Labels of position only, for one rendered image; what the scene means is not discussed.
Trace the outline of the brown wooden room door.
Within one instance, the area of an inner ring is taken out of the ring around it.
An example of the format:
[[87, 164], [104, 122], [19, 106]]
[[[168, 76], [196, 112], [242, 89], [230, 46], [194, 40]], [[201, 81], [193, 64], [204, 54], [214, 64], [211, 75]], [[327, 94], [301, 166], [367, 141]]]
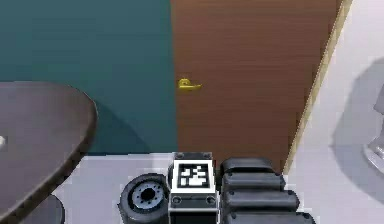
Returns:
[[178, 148], [282, 170], [342, 0], [172, 0]]

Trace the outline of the grey metal stand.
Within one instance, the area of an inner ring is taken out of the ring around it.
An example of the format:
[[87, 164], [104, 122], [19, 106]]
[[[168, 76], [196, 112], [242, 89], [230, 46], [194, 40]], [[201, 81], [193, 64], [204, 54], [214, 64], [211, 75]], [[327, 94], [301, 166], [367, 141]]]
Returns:
[[380, 131], [364, 147], [363, 153], [367, 162], [384, 175], [384, 84], [378, 93], [373, 109], [379, 116]]

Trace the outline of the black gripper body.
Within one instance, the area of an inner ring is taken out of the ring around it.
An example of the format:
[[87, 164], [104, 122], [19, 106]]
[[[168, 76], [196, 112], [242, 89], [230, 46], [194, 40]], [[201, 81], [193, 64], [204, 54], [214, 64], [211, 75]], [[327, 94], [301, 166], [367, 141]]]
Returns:
[[163, 174], [147, 173], [132, 179], [118, 203], [124, 224], [168, 224], [169, 189]]

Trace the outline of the dark brown round table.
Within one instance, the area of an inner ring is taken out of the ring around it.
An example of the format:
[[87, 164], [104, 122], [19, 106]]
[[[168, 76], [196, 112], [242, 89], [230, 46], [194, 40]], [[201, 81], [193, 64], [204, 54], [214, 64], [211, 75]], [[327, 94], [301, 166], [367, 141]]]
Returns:
[[94, 101], [69, 85], [0, 82], [0, 224], [19, 224], [72, 173], [98, 121]]

